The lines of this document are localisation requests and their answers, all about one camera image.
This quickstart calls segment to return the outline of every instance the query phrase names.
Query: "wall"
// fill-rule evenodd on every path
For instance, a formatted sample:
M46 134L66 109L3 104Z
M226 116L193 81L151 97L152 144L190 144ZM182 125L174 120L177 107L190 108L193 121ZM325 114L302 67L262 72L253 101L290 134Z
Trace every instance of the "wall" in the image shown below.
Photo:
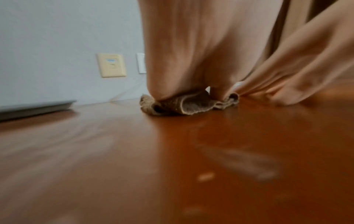
M124 55L127 77L101 78L96 53ZM147 93L136 0L1 0L0 106L88 104Z

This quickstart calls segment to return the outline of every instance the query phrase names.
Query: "white wall outlet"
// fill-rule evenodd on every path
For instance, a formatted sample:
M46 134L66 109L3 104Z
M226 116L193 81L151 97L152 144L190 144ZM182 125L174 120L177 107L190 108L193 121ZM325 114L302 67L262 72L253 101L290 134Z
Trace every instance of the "white wall outlet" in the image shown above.
M123 55L117 54L97 54L101 76L123 77L126 76L126 68Z
M136 59L138 60L139 73L146 74L145 54L144 53L136 53Z

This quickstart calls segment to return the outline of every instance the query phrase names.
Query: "crumpled cloth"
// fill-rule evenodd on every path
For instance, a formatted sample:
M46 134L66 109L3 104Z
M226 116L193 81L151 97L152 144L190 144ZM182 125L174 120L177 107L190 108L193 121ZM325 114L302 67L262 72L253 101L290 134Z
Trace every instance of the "crumpled cloth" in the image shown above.
M168 115L193 115L213 109L224 110L227 107L237 105L239 96L236 93L230 94L224 101L213 100L209 93L204 90L172 97L164 101L155 101L148 95L142 95L140 99L141 110L153 116Z

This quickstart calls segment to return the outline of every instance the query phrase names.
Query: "wooden table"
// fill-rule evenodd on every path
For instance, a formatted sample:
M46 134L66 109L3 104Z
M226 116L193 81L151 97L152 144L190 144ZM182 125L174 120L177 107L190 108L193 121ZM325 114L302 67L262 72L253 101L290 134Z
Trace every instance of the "wooden table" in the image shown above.
M349 95L190 117L131 100L0 123L0 223L354 223Z

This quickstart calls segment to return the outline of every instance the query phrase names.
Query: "beige wall plate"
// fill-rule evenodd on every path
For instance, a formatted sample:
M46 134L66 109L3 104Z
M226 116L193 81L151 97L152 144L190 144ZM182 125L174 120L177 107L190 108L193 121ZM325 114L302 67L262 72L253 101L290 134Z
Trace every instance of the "beige wall plate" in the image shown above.
M101 76L123 77L126 76L126 68L123 55L117 54L97 54Z

